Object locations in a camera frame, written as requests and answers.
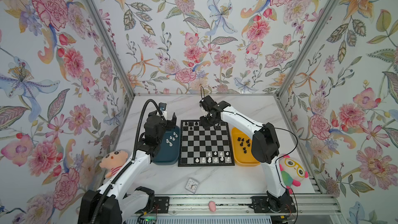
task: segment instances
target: wall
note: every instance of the wall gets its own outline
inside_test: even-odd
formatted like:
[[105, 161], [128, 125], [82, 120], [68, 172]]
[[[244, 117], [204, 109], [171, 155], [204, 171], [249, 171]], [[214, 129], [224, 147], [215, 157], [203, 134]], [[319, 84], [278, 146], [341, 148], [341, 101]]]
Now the wall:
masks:
[[137, 93], [276, 92], [327, 0], [94, 0]]
[[352, 224], [395, 223], [396, 0], [340, 0], [282, 102], [322, 190]]
[[81, 0], [0, 0], [0, 223], [71, 223], [131, 99]]

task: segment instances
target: pink toy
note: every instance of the pink toy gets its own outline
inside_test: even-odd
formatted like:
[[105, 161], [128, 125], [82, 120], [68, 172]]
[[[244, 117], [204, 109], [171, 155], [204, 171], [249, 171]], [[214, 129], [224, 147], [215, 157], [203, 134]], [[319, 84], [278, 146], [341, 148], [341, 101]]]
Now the pink toy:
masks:
[[104, 158], [102, 158], [102, 161], [99, 164], [99, 166], [101, 168], [111, 170], [105, 175], [105, 178], [110, 178], [114, 176], [123, 166], [123, 164], [126, 163], [128, 157], [129, 155], [127, 154], [127, 152], [116, 151], [116, 152], [111, 152], [108, 155], [106, 155]]
[[216, 203], [213, 202], [213, 201], [210, 201], [209, 202], [209, 209], [210, 209], [210, 211], [215, 212], [216, 211]]
[[301, 185], [301, 181], [304, 178], [308, 178], [308, 172], [306, 172], [299, 163], [292, 160], [289, 155], [286, 155], [279, 159], [279, 167], [281, 169], [281, 175], [286, 188], [289, 189], [289, 193], [293, 191], [290, 188], [291, 185], [296, 187]]

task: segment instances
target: white marble tabletop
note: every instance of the white marble tabletop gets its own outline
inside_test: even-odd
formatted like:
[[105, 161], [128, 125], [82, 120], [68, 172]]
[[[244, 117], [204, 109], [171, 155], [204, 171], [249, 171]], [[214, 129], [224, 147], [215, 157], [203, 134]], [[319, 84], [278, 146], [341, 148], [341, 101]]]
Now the white marble tabletop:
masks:
[[[262, 123], [270, 122], [275, 127], [286, 128], [278, 106], [273, 96], [216, 96], [212, 98], [217, 101], [230, 103], [242, 114]], [[127, 122], [122, 131], [117, 149], [126, 150], [131, 154], [134, 148], [134, 140], [137, 131], [137, 123], [142, 107], [148, 99], [167, 103], [168, 119], [173, 112], [177, 116], [177, 125], [181, 120], [199, 119], [202, 111], [199, 107], [200, 96], [136, 96]], [[148, 113], [154, 111], [155, 107], [150, 103], [145, 112], [144, 121]], [[288, 132], [276, 130], [280, 143], [280, 153], [288, 153], [294, 148], [294, 142]], [[301, 165], [301, 159], [297, 151], [290, 155]], [[135, 179], [131, 191], [139, 186], [155, 190], [156, 194], [191, 194], [185, 189], [189, 178], [198, 181], [197, 194], [260, 194], [267, 191], [266, 177], [261, 166], [217, 166], [217, 167], [178, 167], [178, 162], [170, 166], [159, 166], [150, 164], [138, 178]], [[300, 187], [292, 186], [295, 193], [314, 193], [314, 188], [307, 178], [301, 182]]]

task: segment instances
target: blue tray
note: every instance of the blue tray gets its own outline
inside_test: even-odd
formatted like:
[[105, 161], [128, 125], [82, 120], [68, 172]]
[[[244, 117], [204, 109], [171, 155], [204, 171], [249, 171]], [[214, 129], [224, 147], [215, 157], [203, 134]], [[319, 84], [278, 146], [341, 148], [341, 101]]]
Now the blue tray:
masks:
[[[175, 137], [173, 132], [176, 132], [178, 137], [172, 141], [173, 146], [166, 143], [166, 139], [170, 140], [170, 136]], [[158, 155], [152, 160], [157, 165], [172, 165], [175, 164], [180, 155], [180, 128], [175, 127], [171, 131], [166, 131], [160, 144], [160, 151]]]

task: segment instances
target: starfish-shaped orange flower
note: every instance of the starfish-shaped orange flower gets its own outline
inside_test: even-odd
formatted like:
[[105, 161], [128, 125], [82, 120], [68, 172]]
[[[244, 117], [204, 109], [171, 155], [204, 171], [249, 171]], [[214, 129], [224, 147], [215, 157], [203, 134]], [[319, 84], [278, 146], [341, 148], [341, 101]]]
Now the starfish-shaped orange flower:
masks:
[[300, 83], [302, 83], [302, 84], [301, 84], [300, 86], [297, 86], [297, 87], [302, 87], [302, 86], [305, 85], [306, 82], [308, 82], [308, 84], [310, 85], [311, 94], [314, 95], [314, 94], [312, 93], [311, 81], [313, 81], [313, 82], [316, 83], [316, 80], [314, 80], [311, 76], [312, 76], [313, 73], [315, 73], [315, 71], [316, 71], [316, 69], [318, 68], [318, 66], [316, 66], [316, 68], [314, 69], [314, 71], [312, 71], [309, 75], [307, 75], [306, 73], [303, 73], [303, 72], [301, 72], [301, 73], [299, 73], [298, 75], [296, 75], [296, 76], [301, 75], [301, 78], [303, 79], [302, 82], [299, 82], [299, 83], [298, 83], [298, 84], [300, 84]]
[[131, 69], [130, 69], [129, 72], [131, 72], [132, 69], [133, 69], [135, 66], [137, 66], [137, 67], [141, 66], [141, 71], [142, 71], [142, 69], [144, 69], [144, 72], [143, 72], [142, 75], [141, 75], [141, 77], [142, 77], [142, 76], [145, 74], [145, 71], [146, 71], [145, 65], [149, 65], [149, 66], [152, 66], [152, 67], [158, 67], [158, 66], [155, 66], [155, 65], [149, 63], [149, 61], [151, 61], [151, 60], [153, 60], [153, 59], [144, 60], [144, 54], [142, 54], [141, 47], [140, 47], [139, 45], [138, 45], [138, 47], [140, 48], [140, 52], [141, 52], [141, 61], [134, 63], [134, 64], [131, 66]]

